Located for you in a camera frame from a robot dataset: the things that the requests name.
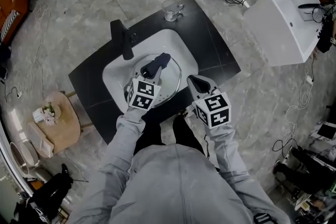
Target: black countertop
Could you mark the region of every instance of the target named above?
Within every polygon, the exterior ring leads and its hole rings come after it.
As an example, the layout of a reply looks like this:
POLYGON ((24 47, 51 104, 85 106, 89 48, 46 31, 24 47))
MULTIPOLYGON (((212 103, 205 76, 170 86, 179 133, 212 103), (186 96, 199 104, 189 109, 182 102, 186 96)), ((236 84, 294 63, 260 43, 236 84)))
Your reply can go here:
MULTIPOLYGON (((221 35, 195 0, 181 0, 182 13, 175 22, 167 22, 158 11, 129 28, 135 33, 133 47, 162 29, 176 31, 198 64, 198 74, 212 78, 218 85, 240 72, 232 53, 221 35)), ((122 114, 106 88, 104 68, 121 55, 113 40, 82 62, 69 74, 70 81, 86 112, 100 135, 109 143, 116 133, 116 121, 122 114)), ((144 119, 162 122, 192 103, 188 88, 178 92, 170 101, 151 109, 144 119)))

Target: black faucet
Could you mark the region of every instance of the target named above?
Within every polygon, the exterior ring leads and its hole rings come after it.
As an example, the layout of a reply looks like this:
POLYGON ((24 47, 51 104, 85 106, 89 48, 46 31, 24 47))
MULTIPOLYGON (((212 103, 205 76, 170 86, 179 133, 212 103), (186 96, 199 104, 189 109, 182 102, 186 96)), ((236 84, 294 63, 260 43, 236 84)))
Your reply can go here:
POLYGON ((122 24, 121 20, 114 20, 110 23, 112 42, 121 49, 124 60, 131 60, 134 57, 132 51, 132 34, 122 24))

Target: marble floor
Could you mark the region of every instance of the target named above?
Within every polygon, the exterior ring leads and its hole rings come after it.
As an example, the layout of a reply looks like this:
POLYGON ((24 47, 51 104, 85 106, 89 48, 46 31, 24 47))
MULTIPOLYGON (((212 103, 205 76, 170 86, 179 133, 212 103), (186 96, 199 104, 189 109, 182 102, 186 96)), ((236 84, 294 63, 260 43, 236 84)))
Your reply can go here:
MULTIPOLYGON (((71 92, 68 74, 89 55, 110 39, 109 22, 120 19, 131 26, 160 9, 164 0, 33 0, 34 9, 27 17, 12 43, 8 63, 6 95, 16 86, 21 98, 10 94, 0 97, 2 113, 10 138, 18 142, 26 131, 26 120, 52 91, 71 92)), ((280 153, 271 150, 277 139, 291 129, 284 115, 291 104, 299 103, 299 92, 305 68, 311 75, 311 59, 300 65, 270 67, 251 32, 243 25, 245 6, 227 4, 223 0, 196 0, 214 23, 236 58, 241 72, 221 85, 227 91, 233 109, 233 126, 237 130, 239 150, 250 171, 266 191, 275 182, 271 169, 280 153)), ((248 0, 252 5, 256 0, 248 0)), ((324 107, 336 95, 336 49, 318 54, 314 63, 314 86, 310 104, 305 110, 293 110, 289 116, 297 123, 298 143, 304 143, 324 107)), ((90 122, 76 96, 71 98, 82 124, 90 122)), ((162 124, 163 141, 174 142, 171 119, 162 124)), ((196 137, 204 142, 203 126, 194 115, 188 119, 196 137)), ((94 127, 82 133, 74 146, 43 159, 51 173, 66 163, 74 179, 89 180, 104 155, 105 142, 94 127)), ((211 160, 216 158, 211 150, 211 160)), ((76 205, 87 183, 75 182, 67 196, 66 208, 76 205)))

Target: black pants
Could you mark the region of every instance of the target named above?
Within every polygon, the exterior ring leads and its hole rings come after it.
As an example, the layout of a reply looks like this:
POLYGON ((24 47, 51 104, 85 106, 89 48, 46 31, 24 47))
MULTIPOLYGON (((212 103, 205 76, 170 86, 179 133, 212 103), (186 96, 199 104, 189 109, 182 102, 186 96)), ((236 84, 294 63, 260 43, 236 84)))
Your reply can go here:
POLYGON ((69 176, 61 173, 57 174, 35 191, 29 202, 35 202, 51 220, 57 216, 62 200, 70 188, 71 179, 69 176))
MULTIPOLYGON (((0 46, 0 63, 6 62, 11 56, 11 51, 7 46, 1 45, 0 46)), ((6 75, 6 68, 0 65, 0 78, 4 79, 6 75)))
MULTIPOLYGON (((189 128, 182 115, 178 115, 175 118, 173 122, 173 131, 177 144, 193 147, 204 154, 201 144, 194 136, 193 131, 189 128)), ((161 141, 161 127, 158 123, 146 124, 146 127, 135 146, 134 155, 143 148, 151 145, 164 145, 161 141)))
POLYGON ((301 173, 290 169, 285 164, 279 164, 277 172, 283 173, 286 180, 308 194, 315 194, 323 188, 330 187, 333 173, 328 168, 314 161, 304 151, 292 150, 292 154, 305 165, 309 173, 301 173))

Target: sink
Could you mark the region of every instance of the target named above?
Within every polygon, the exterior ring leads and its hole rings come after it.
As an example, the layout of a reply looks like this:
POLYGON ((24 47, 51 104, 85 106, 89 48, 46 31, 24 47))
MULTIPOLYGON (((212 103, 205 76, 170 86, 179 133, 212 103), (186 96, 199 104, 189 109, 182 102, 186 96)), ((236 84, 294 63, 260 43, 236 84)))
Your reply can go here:
POLYGON ((298 6, 308 3, 320 1, 259 0, 245 12, 244 22, 263 48, 270 66, 303 63, 314 50, 322 24, 301 17, 298 6))
MULTIPOLYGON (((178 33, 170 29, 157 32, 133 47, 133 59, 124 60, 121 55, 104 68, 102 74, 104 84, 123 113, 128 108, 124 98, 124 87, 130 81, 134 66, 149 55, 157 56, 163 52, 170 54, 181 69, 181 82, 178 91, 187 87, 186 78, 189 75, 198 74, 197 62, 178 33)), ((172 72, 174 70, 171 68, 165 68, 162 70, 161 78, 171 77, 172 72)))

